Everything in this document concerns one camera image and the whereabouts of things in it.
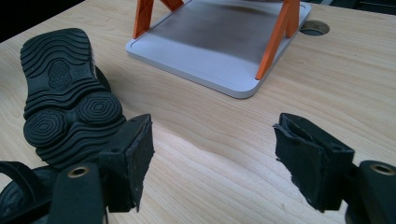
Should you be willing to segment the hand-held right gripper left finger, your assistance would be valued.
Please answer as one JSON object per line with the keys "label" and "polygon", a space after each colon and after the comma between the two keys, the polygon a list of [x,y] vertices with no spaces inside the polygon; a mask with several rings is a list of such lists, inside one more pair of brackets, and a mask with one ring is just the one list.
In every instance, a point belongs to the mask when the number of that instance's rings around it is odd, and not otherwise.
{"label": "hand-held right gripper left finger", "polygon": [[110,213],[139,211],[144,179],[154,155],[150,114],[129,119],[99,153]]}

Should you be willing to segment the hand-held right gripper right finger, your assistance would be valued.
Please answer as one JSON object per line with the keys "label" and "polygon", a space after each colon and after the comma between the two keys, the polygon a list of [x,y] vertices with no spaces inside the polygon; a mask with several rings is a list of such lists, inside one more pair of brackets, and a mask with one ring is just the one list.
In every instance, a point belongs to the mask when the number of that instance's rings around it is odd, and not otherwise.
{"label": "hand-held right gripper right finger", "polygon": [[342,175],[355,151],[308,119],[282,113],[274,125],[276,156],[292,183],[319,211],[337,210],[342,201]]}

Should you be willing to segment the black cylinders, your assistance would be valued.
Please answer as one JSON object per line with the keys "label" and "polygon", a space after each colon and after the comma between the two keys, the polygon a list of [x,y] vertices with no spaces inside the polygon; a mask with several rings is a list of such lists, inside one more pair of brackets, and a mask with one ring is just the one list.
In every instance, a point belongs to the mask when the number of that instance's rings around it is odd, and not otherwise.
{"label": "black cylinders", "polygon": [[126,118],[87,34],[67,28],[35,36],[21,48],[21,67],[28,86],[23,134],[38,157],[58,170],[97,161]]}

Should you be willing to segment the black shoe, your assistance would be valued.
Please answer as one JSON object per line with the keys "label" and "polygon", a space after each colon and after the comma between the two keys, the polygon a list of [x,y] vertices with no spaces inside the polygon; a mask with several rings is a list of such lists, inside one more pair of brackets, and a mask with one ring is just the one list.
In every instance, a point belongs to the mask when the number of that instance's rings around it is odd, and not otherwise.
{"label": "black shoe", "polygon": [[10,182],[0,192],[0,224],[47,224],[58,172],[49,166],[29,168],[0,161],[0,174]]}

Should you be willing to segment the white shoe rack orange legs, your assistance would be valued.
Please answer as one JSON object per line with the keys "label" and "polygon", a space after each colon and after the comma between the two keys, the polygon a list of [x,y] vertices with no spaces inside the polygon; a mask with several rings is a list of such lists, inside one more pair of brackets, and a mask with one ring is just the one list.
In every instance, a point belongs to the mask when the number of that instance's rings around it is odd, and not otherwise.
{"label": "white shoe rack orange legs", "polygon": [[301,0],[164,0],[170,12],[152,23],[152,1],[138,0],[137,60],[244,99],[256,93],[306,21]]}

